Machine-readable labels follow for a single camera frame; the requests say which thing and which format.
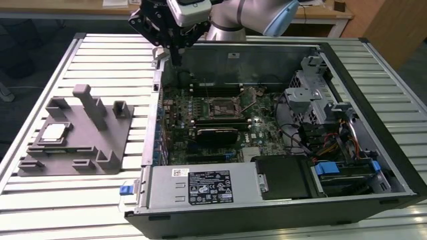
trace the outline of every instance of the power supply label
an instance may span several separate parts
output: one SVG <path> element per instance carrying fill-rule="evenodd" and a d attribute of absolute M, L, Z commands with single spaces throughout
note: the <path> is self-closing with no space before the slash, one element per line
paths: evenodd
<path fill-rule="evenodd" d="M 191 205 L 234 202 L 230 171 L 201 171 L 189 173 L 189 202 Z"/>

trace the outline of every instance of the wooden table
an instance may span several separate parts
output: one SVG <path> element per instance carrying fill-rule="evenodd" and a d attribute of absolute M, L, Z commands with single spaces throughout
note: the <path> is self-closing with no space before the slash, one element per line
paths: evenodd
<path fill-rule="evenodd" d="M 353 13 L 334 11 L 334 0 L 326 0 L 323 6 L 307 6 L 298 10 L 293 23 L 334 25 L 329 36 L 342 35 Z M 103 0 L 0 0 L 0 18 L 26 19 L 79 19 L 79 20 L 127 20 L 139 8 L 106 9 Z"/>

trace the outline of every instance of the aluminum extrusion table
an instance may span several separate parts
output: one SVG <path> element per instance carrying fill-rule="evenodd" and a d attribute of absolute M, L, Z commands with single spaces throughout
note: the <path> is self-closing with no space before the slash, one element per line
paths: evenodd
<path fill-rule="evenodd" d="M 427 107 L 370 43 L 355 38 L 267 38 L 249 41 L 329 42 L 422 178 L 427 180 Z M 141 176 L 145 134 L 151 103 L 151 43 L 137 34 L 78 34 L 0 164 L 0 239 L 145 239 L 125 219 L 135 195 L 119 187 Z M 90 84 L 106 105 L 135 105 L 126 157 L 118 175 L 19 177 L 18 163 L 37 138 L 51 97 L 70 104 L 75 84 Z M 346 94 L 338 83 L 338 92 Z M 389 210 L 359 223 L 197 237 L 214 239 L 285 238 L 347 240 L 427 238 L 427 202 Z"/>

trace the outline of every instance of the blue latch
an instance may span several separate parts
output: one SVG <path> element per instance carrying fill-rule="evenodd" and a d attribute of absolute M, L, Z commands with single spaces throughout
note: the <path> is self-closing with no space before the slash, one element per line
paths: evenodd
<path fill-rule="evenodd" d="M 337 162 L 333 161 L 319 162 L 318 165 L 314 166 L 314 169 L 318 175 L 341 173 L 339 167 L 337 166 Z"/>
<path fill-rule="evenodd" d="M 373 161 L 373 167 L 375 172 L 379 172 L 382 170 L 382 166 L 378 161 Z"/>
<path fill-rule="evenodd" d="M 134 186 L 121 186 L 121 196 L 134 195 Z"/>

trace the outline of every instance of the robotic arm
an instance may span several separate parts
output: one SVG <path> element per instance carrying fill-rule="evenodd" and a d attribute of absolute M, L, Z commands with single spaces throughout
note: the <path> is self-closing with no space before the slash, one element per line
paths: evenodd
<path fill-rule="evenodd" d="M 298 0 L 143 0 L 129 23 L 181 66 L 185 48 L 206 32 L 209 40 L 219 41 L 246 40 L 245 28 L 278 37 L 298 7 Z"/>

